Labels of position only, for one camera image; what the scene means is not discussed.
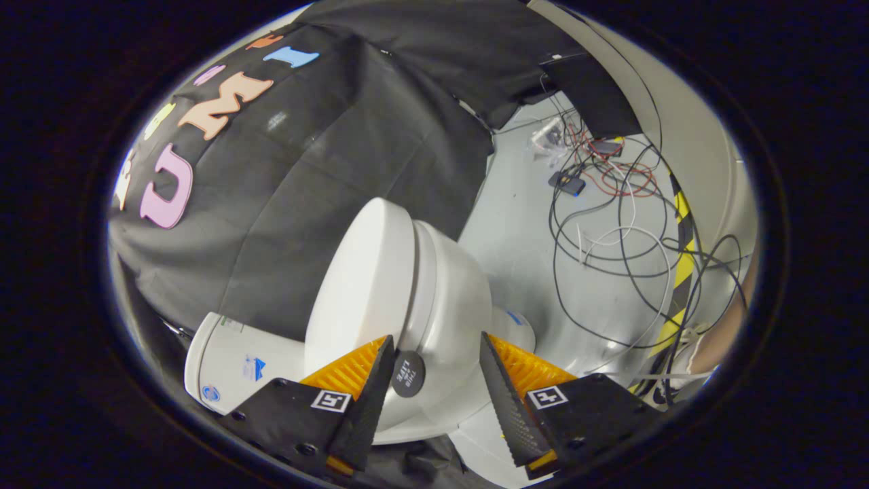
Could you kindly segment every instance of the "toilet lid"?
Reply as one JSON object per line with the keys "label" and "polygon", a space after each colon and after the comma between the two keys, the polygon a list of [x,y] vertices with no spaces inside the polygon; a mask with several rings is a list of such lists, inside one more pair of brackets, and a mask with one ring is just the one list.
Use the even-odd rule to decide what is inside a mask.
{"label": "toilet lid", "polygon": [[305,374],[387,334],[401,336],[414,281],[407,211],[369,201],[344,234],[320,285],[305,333]]}

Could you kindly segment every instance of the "orange letter m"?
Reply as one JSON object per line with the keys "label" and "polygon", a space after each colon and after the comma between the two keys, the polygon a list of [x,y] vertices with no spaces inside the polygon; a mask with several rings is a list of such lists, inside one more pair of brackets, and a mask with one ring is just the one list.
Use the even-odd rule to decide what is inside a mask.
{"label": "orange letter m", "polygon": [[205,132],[202,138],[208,141],[217,136],[217,133],[229,121],[229,117],[214,117],[215,114],[230,114],[238,112],[242,108],[238,100],[235,99],[236,95],[242,96],[243,102],[250,102],[259,97],[273,83],[272,80],[256,80],[245,77],[244,73],[239,71],[220,84],[219,98],[194,105],[178,121],[178,127],[184,124],[193,124]]}

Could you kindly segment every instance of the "yellow black hazard tape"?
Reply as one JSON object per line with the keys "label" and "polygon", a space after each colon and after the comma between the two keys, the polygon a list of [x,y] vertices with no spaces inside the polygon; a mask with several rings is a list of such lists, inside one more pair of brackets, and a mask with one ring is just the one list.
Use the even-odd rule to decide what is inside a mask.
{"label": "yellow black hazard tape", "polygon": [[[676,206],[676,225],[679,232],[680,251],[696,251],[696,243],[694,241],[694,218],[691,214],[691,208],[688,207],[688,201],[685,199],[685,194],[682,193],[682,187],[676,180],[676,177],[670,172],[670,183],[673,185],[673,195]],[[676,263],[676,279],[673,281],[673,296],[670,299],[670,307],[667,310],[669,319],[661,327],[660,335],[654,343],[662,342],[654,348],[649,348],[648,357],[654,357],[675,341],[675,333],[679,330],[682,321],[685,319],[685,311],[688,305],[688,296],[691,294],[692,278],[694,272],[694,261],[689,253],[681,252],[679,261]],[[630,387],[631,392],[636,392],[640,384],[634,384]]]}

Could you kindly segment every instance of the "colorful foam letter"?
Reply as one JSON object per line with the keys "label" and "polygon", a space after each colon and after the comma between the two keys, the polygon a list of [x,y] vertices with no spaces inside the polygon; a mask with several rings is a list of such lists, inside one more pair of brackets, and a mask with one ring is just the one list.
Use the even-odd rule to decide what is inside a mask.
{"label": "colorful foam letter", "polygon": [[169,116],[173,109],[175,109],[175,104],[165,104],[163,108],[154,115],[154,118],[151,119],[151,122],[149,122],[148,126],[145,127],[143,138],[145,141],[148,141],[151,134],[154,134],[154,131],[160,127],[160,123]]}
{"label": "colorful foam letter", "polygon": [[255,40],[253,43],[251,43],[250,46],[248,46],[244,49],[249,50],[250,48],[264,48],[270,44],[274,44],[274,43],[280,41],[281,39],[283,39],[283,36],[275,37],[274,34],[269,34],[266,37],[260,37],[259,39]]}
{"label": "colorful foam letter", "polygon": [[223,71],[226,68],[226,64],[218,64],[217,66],[212,66],[208,71],[204,72],[200,75],[196,80],[193,81],[194,86],[199,86],[209,81],[214,75]]}
{"label": "colorful foam letter", "polygon": [[207,100],[191,107],[178,121],[178,127],[192,124],[204,131],[205,135],[202,138],[209,141],[229,121],[229,117],[214,117],[215,114],[238,112],[242,107],[235,99],[236,95],[242,96],[243,102],[250,102],[259,97],[273,83],[272,80],[256,80],[245,77],[244,73],[239,71],[220,84],[219,98]]}
{"label": "colorful foam letter", "polygon": [[139,207],[139,216],[154,221],[158,226],[171,229],[181,220],[187,199],[190,198],[190,190],[193,188],[193,168],[184,158],[172,152],[172,143],[166,144],[163,153],[157,159],[154,170],[166,170],[178,179],[178,189],[171,200],[163,200],[154,191],[154,181],[148,182],[145,194],[142,196],[142,205]]}
{"label": "colorful foam letter", "polygon": [[117,181],[115,181],[115,196],[121,201],[120,209],[123,211],[123,203],[127,201],[127,189],[129,188],[129,171],[133,167],[133,150],[127,152],[127,157],[123,159],[121,172],[118,173]]}
{"label": "colorful foam letter", "polygon": [[308,64],[314,61],[320,53],[307,53],[302,51],[297,51],[289,47],[280,48],[279,50],[271,53],[270,55],[264,57],[262,61],[268,61],[269,59],[277,59],[280,61],[284,61],[289,63],[293,68],[298,68],[304,64]]}

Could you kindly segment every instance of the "blue logo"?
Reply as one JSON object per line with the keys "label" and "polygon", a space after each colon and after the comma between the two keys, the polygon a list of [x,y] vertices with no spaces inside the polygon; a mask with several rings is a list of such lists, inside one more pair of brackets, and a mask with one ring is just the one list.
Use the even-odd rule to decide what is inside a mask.
{"label": "blue logo", "polygon": [[251,358],[250,355],[244,356],[244,367],[242,368],[242,375],[247,380],[253,380],[256,382],[260,378],[262,378],[262,369],[265,368],[266,363],[257,357]]}
{"label": "blue logo", "polygon": [[519,320],[519,318],[517,318],[512,312],[510,312],[510,311],[504,311],[504,312],[506,312],[509,317],[513,318],[513,321],[515,321],[517,325],[519,325],[519,326],[522,325],[522,322]]}
{"label": "blue logo", "polygon": [[256,362],[256,372],[254,374],[254,381],[256,382],[262,378],[262,368],[266,366],[266,363],[258,358],[254,358],[254,361]]}
{"label": "blue logo", "polygon": [[220,393],[213,385],[206,385],[202,388],[202,396],[209,401],[219,401]]}

